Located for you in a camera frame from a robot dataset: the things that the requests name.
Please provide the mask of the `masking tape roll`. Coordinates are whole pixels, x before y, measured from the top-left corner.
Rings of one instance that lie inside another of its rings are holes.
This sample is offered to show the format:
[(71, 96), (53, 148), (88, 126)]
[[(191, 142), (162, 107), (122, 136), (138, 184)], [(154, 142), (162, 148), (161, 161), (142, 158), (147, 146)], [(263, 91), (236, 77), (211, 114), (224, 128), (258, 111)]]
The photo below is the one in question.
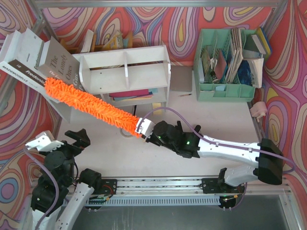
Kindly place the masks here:
[(125, 137), (125, 138), (131, 138), (131, 137), (133, 137), (132, 134), (130, 134), (129, 132), (126, 132), (126, 131), (123, 130), (123, 129), (120, 129), (119, 131), (120, 131), (120, 134), (121, 134), (123, 137)]

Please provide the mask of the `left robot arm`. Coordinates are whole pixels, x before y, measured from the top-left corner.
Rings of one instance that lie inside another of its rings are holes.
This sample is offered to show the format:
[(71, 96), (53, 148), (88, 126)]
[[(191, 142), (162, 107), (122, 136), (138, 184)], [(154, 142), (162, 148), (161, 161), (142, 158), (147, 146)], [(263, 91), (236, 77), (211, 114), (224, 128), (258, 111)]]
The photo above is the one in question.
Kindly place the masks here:
[(37, 186), (32, 191), (31, 208), (33, 229), (70, 230), (89, 197), (102, 188), (101, 174), (91, 169), (81, 172), (73, 197), (64, 211), (63, 202), (69, 187), (75, 182), (75, 157), (91, 142), (86, 130), (66, 131), (74, 139), (72, 144), (55, 140), (50, 131), (44, 131), (26, 143), (25, 153), (42, 170)]

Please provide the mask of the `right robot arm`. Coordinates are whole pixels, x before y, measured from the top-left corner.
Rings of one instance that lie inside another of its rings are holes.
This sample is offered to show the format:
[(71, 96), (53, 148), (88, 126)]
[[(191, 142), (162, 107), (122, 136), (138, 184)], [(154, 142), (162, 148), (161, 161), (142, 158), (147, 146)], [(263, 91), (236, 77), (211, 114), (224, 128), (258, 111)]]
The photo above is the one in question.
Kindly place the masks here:
[(269, 139), (260, 143), (239, 143), (211, 138), (199, 133), (200, 126), (185, 132), (181, 123), (176, 126), (161, 121), (157, 124), (145, 119), (135, 131), (146, 142), (165, 147), (183, 158), (213, 157), (242, 163), (235, 168), (222, 168), (217, 179), (221, 189), (235, 188), (259, 180), (280, 185), (283, 180), (283, 154)]

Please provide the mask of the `orange microfiber duster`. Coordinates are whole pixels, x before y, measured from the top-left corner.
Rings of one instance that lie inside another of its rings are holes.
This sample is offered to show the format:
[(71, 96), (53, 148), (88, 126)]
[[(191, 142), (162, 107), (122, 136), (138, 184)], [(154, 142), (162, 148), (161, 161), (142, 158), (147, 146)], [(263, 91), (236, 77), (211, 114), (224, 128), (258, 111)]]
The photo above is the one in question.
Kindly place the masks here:
[(62, 80), (47, 78), (44, 88), (48, 96), (76, 110), (121, 128), (135, 137), (141, 136), (135, 131), (139, 118), (131, 113), (116, 108), (90, 93), (78, 90), (73, 85), (67, 85)]

